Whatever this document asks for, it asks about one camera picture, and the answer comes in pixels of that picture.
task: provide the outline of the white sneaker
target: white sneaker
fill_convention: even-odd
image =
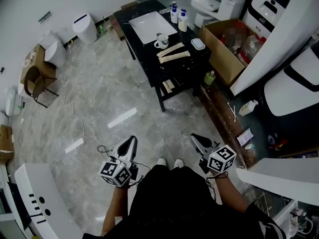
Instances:
[[[166,159],[165,159],[165,158],[159,158],[159,159],[158,159],[158,165],[167,166]]]
[[[177,159],[174,163],[174,168],[177,168],[177,167],[182,168],[183,166],[184,166],[184,161],[181,159]]]

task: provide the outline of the table leg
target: table leg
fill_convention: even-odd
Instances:
[[[134,53],[133,53],[133,51],[131,50],[131,47],[130,47],[129,43],[127,42],[126,38],[125,38],[125,41],[126,41],[126,44],[128,45],[128,48],[129,48],[129,50],[130,50],[130,53],[131,53],[131,56],[132,56],[133,60],[135,60]]]
[[[160,93],[160,87],[159,87],[159,85],[155,85],[155,90],[156,90],[156,94],[157,94],[158,99],[159,99],[159,105],[160,105],[161,111],[162,111],[162,112],[165,112],[165,106],[164,106],[163,99],[161,98],[161,93]]]

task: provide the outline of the black table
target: black table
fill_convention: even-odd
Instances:
[[[197,38],[196,34],[190,28],[187,28],[187,32],[180,31],[178,24],[173,24],[170,21],[170,13],[164,13],[162,16],[177,30],[177,33],[169,36],[168,47],[172,47],[179,42],[182,42],[185,47],[179,48],[168,55],[188,50],[190,57],[179,58],[161,64],[157,54],[162,49],[155,48],[154,41],[148,44],[141,42],[129,24],[129,20],[153,11],[159,12],[164,8],[165,6],[159,1],[149,0],[114,13],[125,35],[133,59],[135,57],[138,59],[151,87],[155,87],[163,112],[165,111],[163,103],[165,100],[172,98],[185,89],[196,88],[199,86],[199,82],[203,80],[205,73],[211,70],[208,63],[211,51],[207,47],[197,51],[190,42],[192,39]],[[175,86],[171,93],[168,93],[163,85],[163,82],[167,80],[171,80]]]

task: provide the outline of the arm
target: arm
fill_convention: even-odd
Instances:
[[[210,170],[213,176],[216,176],[218,173]],[[224,205],[229,206],[241,213],[246,212],[247,207],[249,206],[243,196],[238,192],[238,190],[231,183],[230,179],[227,178],[216,178],[216,185],[219,191],[221,201]]]
[[[128,215],[128,189],[116,187],[109,209],[106,213],[101,236],[115,226],[115,217],[127,217]]]

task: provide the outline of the soap dish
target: soap dish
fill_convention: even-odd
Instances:
[[[205,44],[199,38],[192,39],[190,42],[196,50],[203,50],[206,47]]]

